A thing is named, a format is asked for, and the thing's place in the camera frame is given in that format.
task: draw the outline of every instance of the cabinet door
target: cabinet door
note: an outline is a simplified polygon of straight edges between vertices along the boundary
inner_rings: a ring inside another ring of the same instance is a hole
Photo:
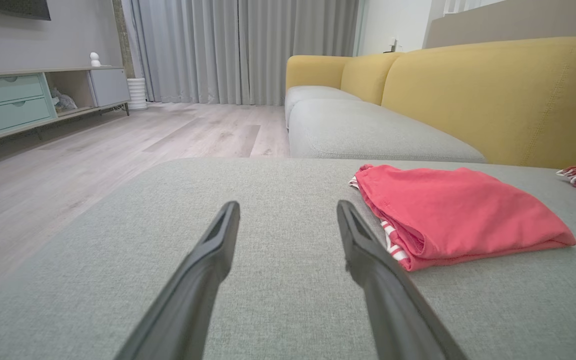
[[[130,100],[128,81],[123,68],[99,68],[90,70],[90,80],[98,107],[127,103]]]

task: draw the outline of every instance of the curtain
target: curtain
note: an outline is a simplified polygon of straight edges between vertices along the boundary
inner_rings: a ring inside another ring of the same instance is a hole
[[[132,0],[149,100],[282,105],[292,55],[352,55],[359,0]]]
[[[247,39],[252,104],[283,105],[292,55],[351,57],[358,0],[247,0],[239,12]]]

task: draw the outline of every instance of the sofa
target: sofa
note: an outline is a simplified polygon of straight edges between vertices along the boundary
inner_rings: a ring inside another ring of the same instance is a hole
[[[365,163],[466,166],[544,202],[576,237],[576,188],[555,170],[375,159],[181,159],[145,171],[0,283],[0,359],[112,360],[224,203],[240,203],[231,271],[203,358],[375,359],[336,214]],[[469,359],[576,359],[576,246],[409,274]]]
[[[576,37],[295,55],[294,158],[576,165]]]

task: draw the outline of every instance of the white vase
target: white vase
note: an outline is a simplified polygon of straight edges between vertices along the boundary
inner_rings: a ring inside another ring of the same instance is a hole
[[[128,79],[128,92],[130,92],[130,101],[128,101],[129,110],[146,110],[146,79]]]

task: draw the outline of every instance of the white figurine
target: white figurine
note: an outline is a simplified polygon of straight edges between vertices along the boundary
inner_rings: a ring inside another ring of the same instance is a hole
[[[99,55],[96,52],[90,52],[90,66],[92,67],[100,67],[101,63],[99,62]]]

